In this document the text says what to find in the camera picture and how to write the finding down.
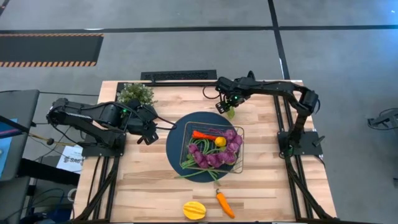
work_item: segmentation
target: hazard tape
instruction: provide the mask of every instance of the hazard tape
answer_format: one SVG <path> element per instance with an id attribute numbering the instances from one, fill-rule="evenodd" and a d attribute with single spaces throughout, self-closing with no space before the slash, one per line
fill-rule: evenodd
<path id="1" fill-rule="evenodd" d="M 0 67 L 92 67 L 96 62 L 0 62 Z"/>
<path id="2" fill-rule="evenodd" d="M 0 37 L 104 37 L 104 34 L 0 34 Z"/>

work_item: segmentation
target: purple vegetable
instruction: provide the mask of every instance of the purple vegetable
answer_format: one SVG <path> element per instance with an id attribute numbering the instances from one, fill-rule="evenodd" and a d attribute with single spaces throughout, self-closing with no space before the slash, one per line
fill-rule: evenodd
<path id="1" fill-rule="evenodd" d="M 223 163 L 218 159 L 216 154 L 210 154 L 206 156 L 206 160 L 208 161 L 209 165 L 213 166 L 214 168 L 219 168 Z"/>
<path id="2" fill-rule="evenodd" d="M 242 145 L 243 143 L 243 139 L 242 136 L 240 135 L 236 135 L 235 138 L 232 140 L 232 142 L 235 142 L 236 144 L 238 144 L 239 146 Z"/>
<path id="3" fill-rule="evenodd" d="M 198 146 L 196 144 L 190 144 L 188 146 L 188 151 L 190 154 L 195 153 L 196 151 L 199 151 Z"/>
<path id="4" fill-rule="evenodd" d="M 223 136 L 227 141 L 232 141 L 236 136 L 236 131 L 233 129 L 228 129 L 225 131 Z"/>
<path id="5" fill-rule="evenodd" d="M 221 162 L 225 162 L 225 160 L 228 160 L 228 153 L 227 152 L 219 152 L 219 153 L 217 153 L 217 158 Z"/>
<path id="6" fill-rule="evenodd" d="M 227 165 L 233 165 L 236 162 L 236 154 L 235 153 L 231 153 L 231 152 L 227 152 L 228 154 L 228 160 L 225 161 L 225 164 Z"/>
<path id="7" fill-rule="evenodd" d="M 193 160 L 197 164 L 199 164 L 199 163 L 205 161 L 206 159 L 205 159 L 205 156 L 200 151 L 196 151 L 193 153 Z"/>
<path id="8" fill-rule="evenodd" d="M 226 152 L 232 152 L 232 153 L 237 153 L 238 150 L 239 150 L 239 145 L 236 144 L 235 142 L 228 143 L 225 149 Z"/>
<path id="9" fill-rule="evenodd" d="M 199 165 L 200 168 L 204 168 L 204 169 L 206 169 L 207 167 L 209 167 L 209 165 L 208 165 L 206 159 L 204 159 L 203 161 L 201 161 L 200 163 L 198 163 L 198 165 Z"/>
<path id="10" fill-rule="evenodd" d="M 236 155 L 233 152 L 220 152 L 217 157 L 221 162 L 225 162 L 228 165 L 233 165 L 236 162 Z"/>

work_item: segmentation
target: floor mat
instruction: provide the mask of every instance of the floor mat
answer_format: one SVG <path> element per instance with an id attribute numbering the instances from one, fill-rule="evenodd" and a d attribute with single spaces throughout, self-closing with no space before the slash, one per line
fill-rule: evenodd
<path id="1" fill-rule="evenodd" d="M 95 66 L 104 34 L 0 34 L 0 67 Z"/>

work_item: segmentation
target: gray floor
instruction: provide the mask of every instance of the gray floor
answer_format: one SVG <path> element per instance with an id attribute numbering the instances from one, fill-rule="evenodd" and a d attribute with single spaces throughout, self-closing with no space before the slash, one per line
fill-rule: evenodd
<path id="1" fill-rule="evenodd" d="M 398 2 L 385 0 L 274 0 L 280 26 L 398 24 Z M 180 26 L 269 26 L 266 0 L 11 0 L 0 29 L 94 29 Z M 397 139 L 366 126 L 397 106 L 398 30 L 282 31 L 292 79 L 314 89 L 322 108 L 314 116 L 337 214 L 344 220 L 396 223 Z M 106 34 L 90 68 L 0 68 L 0 90 L 97 94 L 103 80 L 137 80 L 141 72 L 217 69 L 230 78 L 253 70 L 281 79 L 272 31 Z M 41 95 L 35 120 L 53 100 Z M 94 103 L 96 97 L 71 97 Z M 48 126 L 35 133 L 59 138 Z M 70 130 L 73 138 L 79 134 Z M 25 157 L 47 149 L 29 141 Z"/>

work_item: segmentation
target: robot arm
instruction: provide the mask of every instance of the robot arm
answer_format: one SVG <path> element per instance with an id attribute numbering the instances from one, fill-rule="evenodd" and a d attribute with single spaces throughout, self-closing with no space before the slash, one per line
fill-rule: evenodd
<path id="1" fill-rule="evenodd" d="M 117 102 L 87 105 L 61 98 L 53 103 L 47 121 L 54 127 L 58 124 L 73 126 L 93 137 L 97 144 L 112 149 L 121 147 L 119 139 L 125 136 L 126 131 L 141 135 L 138 144 L 142 141 L 152 144 L 158 140 L 157 124 L 153 122 L 156 117 L 153 107 L 141 105 L 138 101 L 130 102 L 129 106 Z M 106 129 L 98 128 L 92 124 L 93 121 Z M 87 142 L 79 144 L 84 147 Z"/>
<path id="2" fill-rule="evenodd" d="M 318 95 L 304 86 L 292 82 L 259 82 L 254 78 L 252 71 L 247 77 L 229 80 L 220 77 L 216 82 L 216 90 L 220 93 L 221 101 L 216 104 L 218 112 L 224 113 L 237 107 L 250 98 L 252 94 L 284 96 L 290 105 L 297 110 L 298 116 L 293 128 L 289 131 L 288 144 L 300 147 L 299 141 L 304 130 L 307 118 L 314 112 L 318 102 Z M 297 101 L 294 91 L 301 92 Z"/>

